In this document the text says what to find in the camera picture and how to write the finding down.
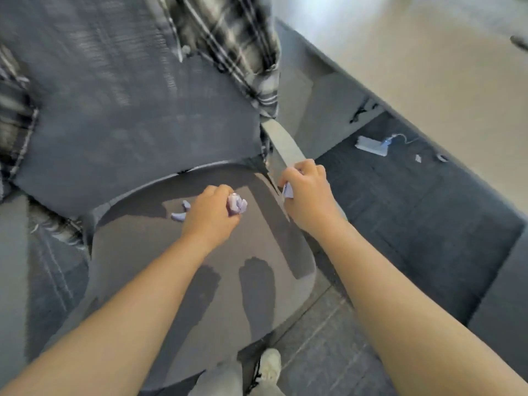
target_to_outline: sneaker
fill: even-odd
[[[247,391],[250,392],[263,381],[269,381],[276,385],[281,375],[282,364],[280,360],[281,354],[277,349],[267,349],[262,353],[255,367],[253,381],[251,381]]]

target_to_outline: chair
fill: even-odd
[[[261,124],[208,62],[179,63],[159,41],[143,0],[105,4],[114,9],[104,11],[79,7],[81,23],[97,23],[86,25],[85,48],[67,31],[42,30],[47,21],[62,27],[52,22],[65,19],[55,12],[4,4],[0,32],[8,33],[5,25],[17,37],[3,41],[30,67],[43,101],[16,184],[50,209],[81,217],[92,258],[86,295],[48,346],[174,242],[181,224],[170,213],[210,184],[232,186],[248,210],[198,270],[144,389],[199,373],[292,315],[316,270],[274,185],[286,164],[302,159],[287,132],[274,120]]]

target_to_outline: person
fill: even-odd
[[[287,168],[294,198],[287,213],[322,246],[400,395],[528,394],[528,384],[446,313],[344,219],[323,166]],[[240,216],[228,216],[229,186],[208,186],[188,213],[181,237],[133,281],[31,363],[1,396],[135,396],[204,258],[228,239]],[[252,396],[282,395],[280,354],[266,351]],[[242,395],[241,367],[219,365],[199,378],[193,396]]]

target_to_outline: hand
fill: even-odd
[[[295,164],[294,168],[286,168],[279,186],[284,186],[286,182],[290,183],[294,191],[294,198],[284,202],[287,213],[315,239],[318,239],[328,223],[343,219],[322,165],[316,166],[310,159]]]
[[[207,252],[225,242],[240,222],[240,215],[228,214],[227,203],[231,193],[233,189],[228,185],[205,188],[185,217],[181,237],[199,238]]]

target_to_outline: light gray pants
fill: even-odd
[[[242,366],[238,361],[221,363],[205,371],[188,396],[243,396]],[[255,387],[251,396],[285,396],[271,382],[263,381]]]

